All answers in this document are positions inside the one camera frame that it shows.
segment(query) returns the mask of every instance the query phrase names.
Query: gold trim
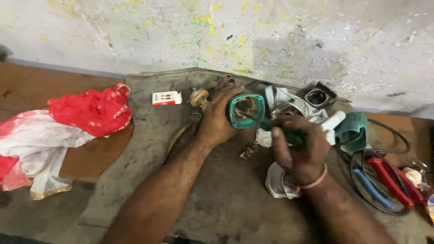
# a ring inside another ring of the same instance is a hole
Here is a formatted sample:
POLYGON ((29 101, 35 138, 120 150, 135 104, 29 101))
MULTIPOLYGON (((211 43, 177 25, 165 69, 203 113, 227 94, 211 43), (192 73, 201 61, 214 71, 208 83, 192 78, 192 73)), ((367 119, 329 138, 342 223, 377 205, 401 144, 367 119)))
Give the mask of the gold trim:
POLYGON ((130 94, 131 94, 131 89, 126 85, 126 84, 121 84, 121 85, 119 85, 119 87, 118 88, 116 88, 116 91, 117 90, 119 90, 121 87, 126 87, 127 89, 128 89, 128 92, 125 94, 125 96, 130 96, 130 94))
POLYGON ((50 195, 53 195, 55 193, 69 191, 71 189, 72 189, 72 186, 71 185, 67 185, 67 186, 60 187, 60 188, 57 188, 57 189, 54 189, 54 190, 51 190, 51 191, 46 191, 44 193, 36 193, 36 192, 30 191, 30 198, 32 200, 41 200, 41 199, 43 199, 45 197, 48 197, 50 195))

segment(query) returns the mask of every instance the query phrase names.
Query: white wall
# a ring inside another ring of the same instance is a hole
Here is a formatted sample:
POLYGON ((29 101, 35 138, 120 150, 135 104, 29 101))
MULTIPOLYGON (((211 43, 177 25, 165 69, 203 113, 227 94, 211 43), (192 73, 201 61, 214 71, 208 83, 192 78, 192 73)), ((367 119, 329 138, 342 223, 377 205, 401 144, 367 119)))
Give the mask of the white wall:
POLYGON ((432 0, 0 0, 0 16, 12 59, 322 81, 354 107, 434 119, 432 0))

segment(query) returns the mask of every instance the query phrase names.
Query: red pliers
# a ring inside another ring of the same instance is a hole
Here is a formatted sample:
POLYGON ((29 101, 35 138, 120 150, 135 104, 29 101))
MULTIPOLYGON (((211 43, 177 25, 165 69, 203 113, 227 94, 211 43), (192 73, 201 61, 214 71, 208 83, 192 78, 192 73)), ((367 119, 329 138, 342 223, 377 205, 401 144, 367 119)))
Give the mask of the red pliers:
POLYGON ((413 183, 396 166, 392 164, 389 165, 381 158, 375 156, 367 157, 365 162, 374 169, 380 182, 394 197, 396 197, 396 199, 398 199, 406 210, 413 208, 415 203, 424 202, 424 197, 419 189, 413 185, 413 183), (402 192, 401 188, 396 184, 397 179, 393 169, 398 173, 399 178, 401 178, 404 183, 408 196, 402 192))

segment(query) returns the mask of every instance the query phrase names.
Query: small cardboard box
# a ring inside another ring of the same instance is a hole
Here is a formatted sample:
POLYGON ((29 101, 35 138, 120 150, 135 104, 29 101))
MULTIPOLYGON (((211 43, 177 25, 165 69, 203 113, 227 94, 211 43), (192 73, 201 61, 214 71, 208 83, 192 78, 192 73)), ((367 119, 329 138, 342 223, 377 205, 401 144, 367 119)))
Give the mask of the small cardboard box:
POLYGON ((152 94, 152 105, 154 105, 155 107, 171 104, 180 104, 181 102, 181 92, 156 92, 152 94))

